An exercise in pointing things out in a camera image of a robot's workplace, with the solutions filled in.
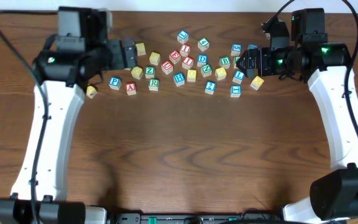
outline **wooden tabletop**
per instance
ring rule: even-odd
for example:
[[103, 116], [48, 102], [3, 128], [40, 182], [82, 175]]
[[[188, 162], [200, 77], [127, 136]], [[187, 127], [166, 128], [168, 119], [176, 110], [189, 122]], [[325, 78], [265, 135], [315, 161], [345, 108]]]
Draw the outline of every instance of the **wooden tabletop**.
[[[197, 40], [211, 42], [204, 53], [213, 69], [230, 56], [233, 43], [267, 47], [260, 23], [266, 13], [113, 12], [111, 39], [143, 42], [149, 64], [156, 51], [161, 62], [179, 50], [177, 34], [190, 34], [190, 57], [201, 51]], [[290, 27], [290, 15], [280, 17]], [[44, 40], [57, 31], [55, 16], [0, 16], [12, 43], [31, 62]], [[350, 14], [327, 14], [330, 42], [354, 48], [356, 26]], [[148, 80], [127, 70], [106, 74], [123, 84], [136, 82], [137, 94], [103, 83], [86, 99], [78, 116], [68, 165], [68, 200], [142, 210], [145, 213], [242, 212], [278, 208], [308, 196], [310, 184], [330, 173], [329, 148], [317, 104], [308, 86], [266, 77], [255, 91], [241, 84], [240, 98], [230, 97], [234, 69], [217, 81], [214, 95], [207, 80], [176, 87], [176, 65], [165, 75], [157, 66], [158, 92]], [[358, 58], [354, 67], [358, 91]], [[0, 197], [8, 197], [24, 160], [34, 112], [34, 83], [0, 40]]]

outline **letter cube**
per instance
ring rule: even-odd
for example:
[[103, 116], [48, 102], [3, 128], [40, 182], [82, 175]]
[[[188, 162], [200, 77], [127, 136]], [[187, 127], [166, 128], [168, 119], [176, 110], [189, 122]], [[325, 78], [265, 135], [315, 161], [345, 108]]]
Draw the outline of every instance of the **letter cube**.
[[244, 79], [245, 75], [242, 71], [237, 70], [233, 77], [233, 82], [241, 84], [241, 81]]
[[152, 78], [149, 81], [149, 90], [158, 91], [159, 85], [160, 85], [160, 81], [158, 79]]
[[240, 85], [233, 85], [230, 89], [230, 96], [231, 97], [240, 97], [241, 95], [241, 86]]
[[233, 44], [233, 47], [231, 48], [231, 55], [232, 56], [240, 56], [242, 50], [241, 44]]
[[208, 81], [208, 82], [206, 82], [206, 85], [205, 85], [205, 93], [212, 95], [215, 92], [215, 88], [216, 88], [216, 83]]
[[201, 74], [203, 75], [204, 78], [212, 75], [212, 67], [209, 64], [202, 66]]
[[233, 59], [233, 68], [237, 68], [237, 60], [239, 59], [240, 57], [234, 57]]
[[190, 50], [191, 50], [191, 47], [189, 45], [183, 44], [180, 47], [180, 55], [182, 55], [183, 57], [186, 57], [189, 55]]
[[152, 52], [150, 55], [150, 64], [152, 65], [159, 65], [161, 60], [160, 54]]
[[226, 69], [230, 68], [230, 58], [229, 57], [223, 57], [219, 60], [219, 66], [224, 67]]
[[142, 56], [146, 54], [146, 48], [144, 47], [144, 43], [135, 44], [137, 56]]
[[197, 70], [188, 70], [187, 71], [187, 81], [195, 82], [197, 77]]
[[253, 79], [253, 81], [251, 82], [251, 87], [254, 88], [255, 90], [258, 90], [259, 87], [265, 82], [265, 80], [263, 80], [260, 77], [255, 77]]
[[169, 60], [176, 65], [176, 63], [180, 62], [181, 56], [177, 50], [174, 50], [169, 54]]
[[121, 80], [117, 77], [111, 77], [109, 86], [113, 90], [119, 90], [119, 88], [121, 87]]
[[185, 44], [187, 40], [189, 40], [189, 34], [184, 30], [180, 31], [180, 33], [178, 34], [178, 41], [181, 44]]
[[217, 80], [222, 80], [226, 78], [226, 70], [224, 68], [218, 68], [215, 70], [215, 76]]
[[163, 64], [161, 64], [161, 69], [166, 75], [168, 75], [173, 71], [173, 65], [171, 62], [166, 61]]
[[198, 41], [198, 44], [197, 44], [198, 48], [201, 50], [201, 51], [205, 51], [206, 49], [208, 49], [209, 47], [209, 41], [207, 38], [202, 38], [201, 40]]
[[132, 69], [131, 74], [132, 74], [132, 77], [134, 77], [136, 79], [140, 79], [143, 76], [143, 69], [136, 66]]
[[258, 49], [258, 45], [256, 45], [256, 44], [250, 44], [250, 45], [248, 45], [248, 50], [249, 49]]
[[127, 83], [127, 94], [135, 95], [136, 94], [136, 85], [135, 83]]
[[191, 69], [193, 64], [194, 64], [194, 59], [192, 59], [191, 57], [186, 57], [181, 63], [181, 66], [185, 69]]
[[97, 87], [88, 84], [88, 86], [86, 87], [86, 96], [93, 99], [94, 96], [96, 96], [97, 94], [98, 94]]
[[144, 74], [145, 74], [146, 78], [154, 78], [155, 68], [151, 67], [151, 66], [146, 66], [146, 71]]
[[175, 84], [177, 86], [181, 86], [185, 84], [185, 76], [183, 75], [183, 73], [178, 73], [176, 75], [173, 76], [173, 81], [175, 81]]
[[197, 66], [201, 67], [203, 65], [206, 65], [206, 62], [208, 61], [207, 55], [199, 55], [197, 60]]

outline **toy block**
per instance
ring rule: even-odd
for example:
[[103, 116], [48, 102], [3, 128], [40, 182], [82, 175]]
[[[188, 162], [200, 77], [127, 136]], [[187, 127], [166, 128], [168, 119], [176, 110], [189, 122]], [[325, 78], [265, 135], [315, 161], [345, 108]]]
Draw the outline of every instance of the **toy block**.
[[250, 44], [250, 45], [248, 45], [248, 50], [249, 49], [258, 49], [258, 45], [256, 45], [256, 44]]
[[197, 60], [197, 66], [201, 67], [203, 65], [206, 65], [206, 62], [208, 61], [207, 55], [199, 55]]
[[160, 54], [152, 52], [150, 55], [150, 64], [152, 65], [159, 65], [161, 60]]
[[143, 69], [136, 66], [132, 69], [131, 74], [132, 74], [132, 77], [134, 77], [136, 79], [140, 79], [143, 76]]
[[113, 90], [119, 90], [119, 88], [121, 87], [121, 80], [116, 77], [111, 77], [109, 86]]
[[183, 60], [181, 66], [182, 66], [183, 68], [189, 70], [189, 69], [192, 68], [193, 64], [194, 64], [194, 59], [192, 59], [191, 57], [186, 57], [186, 58]]
[[226, 75], [226, 69], [224, 69], [223, 67], [215, 70], [215, 76], [217, 80], [225, 79]]
[[233, 68], [237, 68], [237, 60], [239, 60], [240, 57], [234, 57], [233, 59]]
[[144, 47], [144, 43], [135, 44], [137, 56], [146, 55], [146, 48]]
[[230, 58], [229, 57], [223, 57], [219, 60], [219, 66], [224, 67], [226, 69], [230, 68]]
[[241, 86], [240, 85], [233, 85], [230, 89], [230, 96], [231, 97], [240, 97], [241, 95]]
[[144, 75], [146, 76], [146, 78], [154, 78], [155, 76], [155, 68], [151, 67], [151, 66], [146, 66], [146, 70]]
[[183, 75], [183, 73], [178, 73], [176, 75], [173, 76], [173, 81], [175, 81], [175, 84], [177, 86], [181, 86], [185, 84], [185, 76]]
[[233, 47], [231, 48], [231, 55], [232, 56], [240, 56], [242, 50], [241, 44], [233, 44]]
[[176, 65], [176, 63], [180, 62], [181, 56], [177, 50], [174, 50], [169, 54], [169, 60]]
[[209, 64], [202, 66], [201, 74], [203, 75], [204, 78], [212, 75], [212, 67]]
[[251, 82], [251, 87], [254, 88], [255, 90], [258, 90], [259, 87], [265, 82], [265, 80], [263, 80], [260, 77], [255, 77], [253, 79], [253, 81]]
[[93, 99], [94, 96], [96, 96], [97, 94], [98, 94], [97, 87], [88, 84], [88, 86], [86, 87], [86, 96]]
[[191, 47], [189, 45], [183, 44], [180, 47], [180, 55], [182, 55], [183, 57], [187, 57], [190, 53]]
[[149, 81], [149, 90], [158, 91], [159, 85], [160, 85], [160, 81], [158, 79], [152, 78]]
[[135, 95], [136, 94], [136, 85], [135, 83], [127, 83], [126, 86], [127, 94], [128, 95]]
[[212, 95], [215, 92], [215, 88], [216, 88], [216, 83], [208, 81], [208, 82], [206, 82], [206, 85], [205, 85], [205, 93]]
[[187, 40], [189, 40], [189, 34], [184, 30], [180, 31], [180, 33], [178, 34], [178, 41], [181, 44], [185, 44]]
[[188, 70], [187, 71], [187, 81], [195, 82], [197, 77], [197, 70]]
[[205, 51], [209, 47], [209, 41], [204, 37], [198, 41], [197, 46], [201, 51]]
[[171, 62], [166, 61], [163, 64], [161, 64], [161, 69], [166, 75], [168, 75], [173, 71], [173, 65]]
[[233, 82], [241, 84], [244, 77], [245, 77], [244, 73], [242, 71], [237, 70], [234, 74]]

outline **white background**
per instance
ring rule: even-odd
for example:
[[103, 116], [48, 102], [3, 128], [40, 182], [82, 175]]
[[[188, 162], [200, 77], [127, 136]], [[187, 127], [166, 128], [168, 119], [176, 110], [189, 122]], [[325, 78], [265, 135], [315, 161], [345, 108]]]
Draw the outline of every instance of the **white background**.
[[[0, 9], [57, 10], [58, 6], [108, 8], [112, 11], [277, 12], [288, 0], [0, 0]], [[358, 0], [349, 0], [358, 12]], [[284, 12], [323, 7], [350, 12], [341, 0], [296, 0]]]

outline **wooden table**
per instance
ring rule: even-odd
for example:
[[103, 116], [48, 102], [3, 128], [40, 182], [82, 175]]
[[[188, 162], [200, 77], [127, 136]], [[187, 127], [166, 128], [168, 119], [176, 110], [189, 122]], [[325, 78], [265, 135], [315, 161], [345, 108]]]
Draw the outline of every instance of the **wooden table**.
[[[207, 37], [205, 52], [215, 69], [233, 43], [268, 46], [260, 23], [264, 13], [114, 12], [110, 38], [144, 42], [148, 65], [152, 51], [161, 61], [178, 50], [177, 34], [190, 33], [190, 56], [200, 54], [197, 40]], [[290, 26], [290, 15], [280, 17]], [[0, 16], [12, 43], [31, 62], [44, 40], [57, 31], [57, 17]], [[350, 14], [327, 14], [330, 42], [354, 48], [356, 27]], [[207, 80], [176, 87], [176, 65], [163, 74], [158, 92], [148, 80], [135, 80], [138, 92], [101, 85], [86, 99], [71, 145], [68, 200], [145, 213], [242, 212], [249, 207], [274, 209], [308, 196], [312, 181], [330, 173], [329, 148], [317, 104], [307, 85], [265, 78], [259, 91], [250, 80], [240, 98], [231, 98], [234, 69], [218, 81], [214, 95]], [[358, 91], [358, 58], [355, 65]], [[106, 74], [132, 82], [129, 71]], [[19, 173], [33, 116], [34, 83], [0, 40], [0, 197], [8, 197]]]

